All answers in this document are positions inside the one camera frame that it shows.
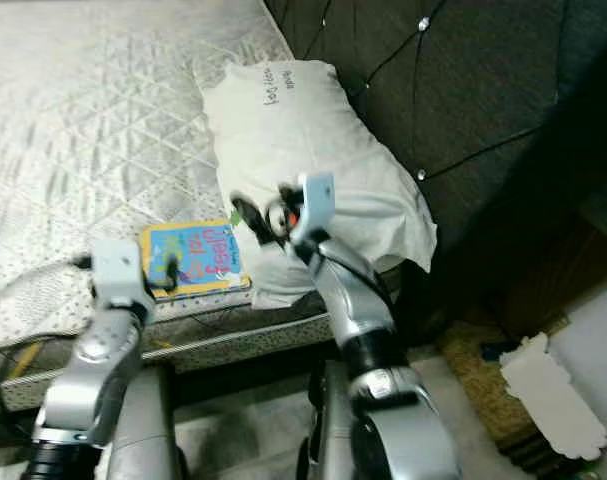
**floor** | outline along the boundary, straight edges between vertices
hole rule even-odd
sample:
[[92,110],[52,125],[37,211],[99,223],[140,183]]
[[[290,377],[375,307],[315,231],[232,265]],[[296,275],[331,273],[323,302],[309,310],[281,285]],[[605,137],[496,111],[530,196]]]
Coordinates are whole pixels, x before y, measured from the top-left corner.
[[[414,358],[418,360],[413,366],[458,443],[464,478],[533,478],[498,454],[444,359],[425,351]],[[298,448],[312,413],[306,383],[306,377],[289,378],[177,410],[177,442],[186,453],[191,478],[294,479]],[[24,464],[16,457],[16,449],[0,449],[0,480],[19,478]],[[97,479],[105,475],[107,455],[103,460]]]

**pillowcase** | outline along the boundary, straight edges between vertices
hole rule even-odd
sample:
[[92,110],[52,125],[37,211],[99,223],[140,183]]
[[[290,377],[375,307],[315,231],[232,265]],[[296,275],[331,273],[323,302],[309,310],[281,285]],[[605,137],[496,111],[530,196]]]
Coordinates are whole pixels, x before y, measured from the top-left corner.
[[[408,258],[426,272],[436,225],[410,174],[358,119],[332,65],[282,61],[228,65],[203,92],[226,208],[241,192],[264,210],[278,185],[299,173],[333,172],[336,215],[329,233],[383,271]],[[254,282],[253,306],[291,305],[314,286],[306,267],[278,246],[260,248],[252,231],[235,229]]]

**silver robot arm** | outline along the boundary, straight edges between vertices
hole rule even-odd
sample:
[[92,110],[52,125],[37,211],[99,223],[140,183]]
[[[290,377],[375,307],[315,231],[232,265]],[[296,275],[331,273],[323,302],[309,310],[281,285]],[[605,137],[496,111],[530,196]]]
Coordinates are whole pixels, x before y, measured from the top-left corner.
[[[451,437],[398,341],[384,286],[370,262],[327,233],[334,215],[333,176],[304,175],[298,190],[281,188],[280,193],[278,203],[285,209],[280,223],[286,226],[282,235],[270,225],[269,207],[263,220],[242,199],[233,203],[262,243],[269,237],[265,232],[272,232],[274,241],[307,265],[345,363],[353,414],[351,453],[321,455],[318,478],[352,479],[354,469],[358,479],[460,478]],[[292,215],[296,222],[288,224]],[[337,428],[331,425],[331,410],[323,419],[330,424],[325,430],[344,432],[340,420]],[[329,445],[327,437],[323,442]],[[344,433],[338,437],[345,441]]]
[[141,331],[153,321],[154,298],[143,277],[138,245],[98,242],[92,280],[96,313],[47,390],[22,480],[93,478],[127,385],[140,370]]

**book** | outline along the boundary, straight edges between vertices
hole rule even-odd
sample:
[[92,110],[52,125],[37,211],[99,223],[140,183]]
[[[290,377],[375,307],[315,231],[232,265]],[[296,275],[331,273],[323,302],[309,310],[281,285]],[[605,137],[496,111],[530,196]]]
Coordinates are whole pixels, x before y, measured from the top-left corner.
[[249,288],[229,220],[169,223],[147,227],[139,236],[143,270],[150,282],[163,282],[168,260],[179,264],[178,287],[153,290],[157,300],[177,300]]

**tufted headboard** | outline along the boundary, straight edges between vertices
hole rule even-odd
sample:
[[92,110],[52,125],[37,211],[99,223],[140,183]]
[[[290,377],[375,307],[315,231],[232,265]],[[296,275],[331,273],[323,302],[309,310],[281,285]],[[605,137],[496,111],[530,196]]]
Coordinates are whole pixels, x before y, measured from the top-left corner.
[[266,3],[297,58],[337,67],[439,224],[433,275],[407,267],[402,308],[505,283],[607,176],[607,52],[588,68],[607,0]]

